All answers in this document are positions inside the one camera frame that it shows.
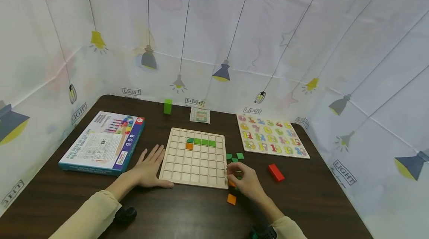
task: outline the right hand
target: right hand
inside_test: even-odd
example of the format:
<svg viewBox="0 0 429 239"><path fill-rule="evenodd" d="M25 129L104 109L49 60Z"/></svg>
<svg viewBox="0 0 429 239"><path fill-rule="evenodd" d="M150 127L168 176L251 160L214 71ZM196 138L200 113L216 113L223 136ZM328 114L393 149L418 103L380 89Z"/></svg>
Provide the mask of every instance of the right hand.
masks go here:
<svg viewBox="0 0 429 239"><path fill-rule="evenodd" d="M242 192L242 194L247 196L249 199L253 200L254 202L261 202L267 198L267 195L259 183L258 176L256 175L254 169L241 162L237 162L227 165L226 171L228 171L228 176L226 176L226 178L234 182L240 192ZM234 173L236 171L243 172L243 178L241 180L235 177Z"/></svg>

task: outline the orange square tile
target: orange square tile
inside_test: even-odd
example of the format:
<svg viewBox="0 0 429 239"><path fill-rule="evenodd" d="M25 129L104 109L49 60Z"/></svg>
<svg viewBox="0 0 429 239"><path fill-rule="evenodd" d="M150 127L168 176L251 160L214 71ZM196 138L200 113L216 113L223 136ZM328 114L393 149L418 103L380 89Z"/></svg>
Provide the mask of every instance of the orange square tile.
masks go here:
<svg viewBox="0 0 429 239"><path fill-rule="evenodd" d="M235 202L237 202L237 197L232 194L228 194L228 198L226 199L226 201L231 205L235 205Z"/></svg>
<svg viewBox="0 0 429 239"><path fill-rule="evenodd" d="M193 149L194 149L194 144L192 144L192 143L186 143L185 148L186 148L187 150L193 150Z"/></svg>

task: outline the beige sleeve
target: beige sleeve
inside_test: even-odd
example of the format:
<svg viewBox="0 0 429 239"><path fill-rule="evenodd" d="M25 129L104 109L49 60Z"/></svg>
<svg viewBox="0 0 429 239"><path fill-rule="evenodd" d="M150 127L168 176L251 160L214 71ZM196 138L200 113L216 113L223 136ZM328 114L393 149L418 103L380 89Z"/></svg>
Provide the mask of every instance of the beige sleeve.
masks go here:
<svg viewBox="0 0 429 239"><path fill-rule="evenodd" d="M49 238L98 238L113 222L120 207L121 204L110 192L96 192Z"/></svg>
<svg viewBox="0 0 429 239"><path fill-rule="evenodd" d="M272 226L277 233L277 239L307 239L296 222L290 217L277 219Z"/></svg>

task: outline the dark brown tabletop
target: dark brown tabletop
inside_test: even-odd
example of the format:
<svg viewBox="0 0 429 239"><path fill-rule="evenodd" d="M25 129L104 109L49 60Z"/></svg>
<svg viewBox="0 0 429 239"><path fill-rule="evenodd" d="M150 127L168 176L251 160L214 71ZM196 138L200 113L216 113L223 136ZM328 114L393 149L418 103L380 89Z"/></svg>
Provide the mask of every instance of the dark brown tabletop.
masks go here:
<svg viewBox="0 0 429 239"><path fill-rule="evenodd" d="M0 238L48 238L95 192L115 180L112 176L61 171L58 161L99 111L146 118L128 169L141 152L167 144L171 127L225 136L226 152L243 152L243 160L255 169L266 193L309 238L372 238L353 206L333 178L305 131L297 124L311 159L276 157L244 152L234 114L211 112L211 124L189 121L190 108L173 106L171 115L163 104L116 96L103 96L37 173L0 218ZM285 176L276 183L267 167L275 163ZM128 227L111 225L101 238L249 238L254 224L247 208L237 200L226 202L228 190L176 184L173 189L134 188L122 200L138 215Z"/></svg>

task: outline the wooden grid board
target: wooden grid board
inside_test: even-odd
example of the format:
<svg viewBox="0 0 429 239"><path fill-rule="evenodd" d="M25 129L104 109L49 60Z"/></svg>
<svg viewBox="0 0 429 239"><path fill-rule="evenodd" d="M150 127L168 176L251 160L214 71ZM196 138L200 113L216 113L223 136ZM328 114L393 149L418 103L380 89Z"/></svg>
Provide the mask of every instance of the wooden grid board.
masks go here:
<svg viewBox="0 0 429 239"><path fill-rule="evenodd" d="M290 122L242 114L237 122L244 151L310 159Z"/></svg>
<svg viewBox="0 0 429 239"><path fill-rule="evenodd" d="M225 137L173 127L160 179L179 184L228 189Z"/></svg>

